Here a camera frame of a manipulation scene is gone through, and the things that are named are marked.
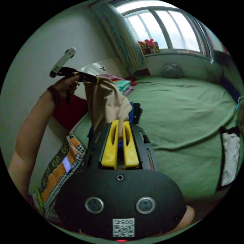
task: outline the curtain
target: curtain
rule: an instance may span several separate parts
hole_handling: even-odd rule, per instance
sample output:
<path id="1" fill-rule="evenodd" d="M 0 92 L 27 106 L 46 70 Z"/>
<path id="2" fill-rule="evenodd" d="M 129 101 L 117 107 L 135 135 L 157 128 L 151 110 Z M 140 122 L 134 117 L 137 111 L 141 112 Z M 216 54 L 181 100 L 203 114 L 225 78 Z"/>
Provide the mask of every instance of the curtain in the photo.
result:
<path id="1" fill-rule="evenodd" d="M 127 21 L 116 8 L 105 2 L 99 1 L 90 6 L 90 9 L 105 29 L 122 64 L 127 69 L 145 65 L 141 47 Z"/>

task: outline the window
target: window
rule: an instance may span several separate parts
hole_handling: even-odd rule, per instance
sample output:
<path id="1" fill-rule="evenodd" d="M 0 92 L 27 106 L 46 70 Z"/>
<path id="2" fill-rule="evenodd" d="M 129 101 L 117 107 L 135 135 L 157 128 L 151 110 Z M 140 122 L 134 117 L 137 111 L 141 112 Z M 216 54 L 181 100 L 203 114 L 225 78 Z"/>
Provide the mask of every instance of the window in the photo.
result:
<path id="1" fill-rule="evenodd" d="M 154 39 L 162 51 L 182 50 L 205 54 L 191 17 L 177 7 L 156 0 L 116 6 L 138 41 Z"/>
<path id="2" fill-rule="evenodd" d="M 162 1 L 147 0 L 147 1 L 133 1 L 132 3 L 122 4 L 119 7 L 117 7 L 117 10 L 123 14 L 126 11 L 137 9 L 138 6 L 140 7 L 162 6 L 162 7 L 176 8 L 175 6 Z"/>
<path id="3" fill-rule="evenodd" d="M 208 37 L 211 41 L 212 47 L 215 51 L 220 51 L 229 54 L 227 49 L 224 47 L 224 45 L 221 43 L 221 41 L 218 39 L 218 37 L 203 23 L 201 23 L 203 27 L 205 28 Z"/>

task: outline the beige cloth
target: beige cloth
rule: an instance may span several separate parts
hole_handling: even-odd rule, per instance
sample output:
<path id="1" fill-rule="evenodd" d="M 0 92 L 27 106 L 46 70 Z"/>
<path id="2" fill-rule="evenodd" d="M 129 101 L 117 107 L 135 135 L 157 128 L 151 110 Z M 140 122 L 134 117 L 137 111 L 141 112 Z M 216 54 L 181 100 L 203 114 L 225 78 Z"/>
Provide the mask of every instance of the beige cloth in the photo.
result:
<path id="1" fill-rule="evenodd" d="M 119 120 L 118 137 L 123 136 L 123 122 L 129 119 L 132 110 L 129 100 L 121 94 L 109 79 L 99 77 L 99 83 L 84 83 L 88 110 L 94 133 L 106 123 Z"/>

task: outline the dark wrist band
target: dark wrist band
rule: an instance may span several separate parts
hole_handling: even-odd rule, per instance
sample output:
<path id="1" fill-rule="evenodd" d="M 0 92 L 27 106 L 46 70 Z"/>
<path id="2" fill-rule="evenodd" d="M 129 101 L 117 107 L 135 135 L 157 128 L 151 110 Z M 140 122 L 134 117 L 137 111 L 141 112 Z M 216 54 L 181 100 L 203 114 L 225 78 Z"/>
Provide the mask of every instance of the dark wrist band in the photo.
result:
<path id="1" fill-rule="evenodd" d="M 53 101 L 55 105 L 58 106 L 61 101 L 61 97 L 58 91 L 53 86 L 48 87 L 47 90 L 51 92 Z"/>

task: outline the green bedspread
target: green bedspread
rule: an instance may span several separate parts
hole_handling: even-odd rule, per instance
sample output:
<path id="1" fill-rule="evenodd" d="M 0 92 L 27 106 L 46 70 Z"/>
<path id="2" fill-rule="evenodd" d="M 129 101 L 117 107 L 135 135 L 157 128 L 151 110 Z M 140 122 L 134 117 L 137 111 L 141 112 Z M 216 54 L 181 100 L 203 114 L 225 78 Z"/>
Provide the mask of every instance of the green bedspread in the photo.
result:
<path id="1" fill-rule="evenodd" d="M 235 102 L 219 85 L 190 79 L 144 77 L 128 99 L 141 104 L 139 121 L 155 151 L 159 171 L 171 177 L 187 202 L 211 202 L 226 190 L 216 192 L 221 165 L 220 126 L 235 126 Z M 91 122 L 85 116 L 73 132 L 87 148 Z M 241 139 L 240 163 L 244 145 Z"/>

